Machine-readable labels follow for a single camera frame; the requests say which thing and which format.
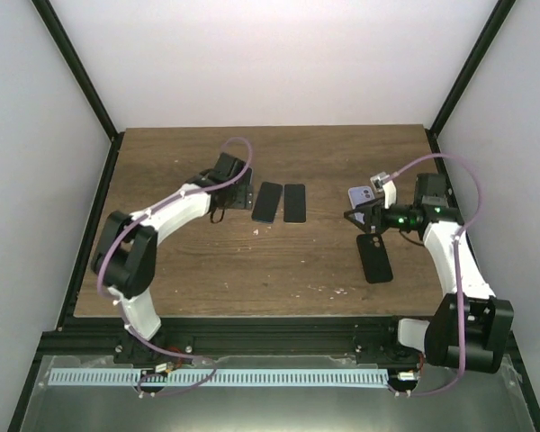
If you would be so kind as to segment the lilac phone case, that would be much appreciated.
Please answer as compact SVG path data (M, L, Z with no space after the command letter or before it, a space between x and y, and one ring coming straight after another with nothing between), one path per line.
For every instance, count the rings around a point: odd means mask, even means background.
M347 193L352 210L376 198L373 189L367 185L350 187Z

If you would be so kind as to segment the black phone front table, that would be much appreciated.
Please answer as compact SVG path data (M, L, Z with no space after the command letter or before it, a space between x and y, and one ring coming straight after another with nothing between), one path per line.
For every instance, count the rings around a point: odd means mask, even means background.
M273 223L282 192L283 186L281 184L263 182L258 191L251 219L261 223Z

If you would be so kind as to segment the black phone case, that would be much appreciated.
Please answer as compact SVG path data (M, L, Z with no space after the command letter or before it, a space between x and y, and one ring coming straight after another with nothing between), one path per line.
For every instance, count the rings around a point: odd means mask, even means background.
M369 284L386 284L393 280L393 272L383 239L376 234L356 237L358 253Z

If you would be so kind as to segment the phone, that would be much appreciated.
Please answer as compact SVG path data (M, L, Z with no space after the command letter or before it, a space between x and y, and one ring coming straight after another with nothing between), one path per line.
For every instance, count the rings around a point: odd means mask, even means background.
M283 221L306 222L306 188L304 184L286 184L283 189Z

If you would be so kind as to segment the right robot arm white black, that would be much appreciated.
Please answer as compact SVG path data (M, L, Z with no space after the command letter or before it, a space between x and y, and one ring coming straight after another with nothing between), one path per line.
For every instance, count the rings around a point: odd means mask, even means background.
M384 356L400 363L414 349L436 366L464 366L473 372L496 373L509 338L514 311L496 297L469 248L461 213L448 204L443 175L416 178L413 201L399 204L395 184L385 173L369 186L349 189L351 208L344 218L362 233L356 239L366 279L371 284L392 279L382 234L415 232L430 254L443 298L429 320L400 319L382 339Z

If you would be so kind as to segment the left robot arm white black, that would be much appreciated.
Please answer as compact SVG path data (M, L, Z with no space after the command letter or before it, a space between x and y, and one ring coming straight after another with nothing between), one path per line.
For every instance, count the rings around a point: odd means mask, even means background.
M141 211L114 211L107 217L91 269L98 292L112 300L125 330L137 338L133 349L145 363L158 362L166 352L150 293L158 247L191 221L234 203L247 207L251 176L248 161L222 152L213 168L186 180L167 198Z

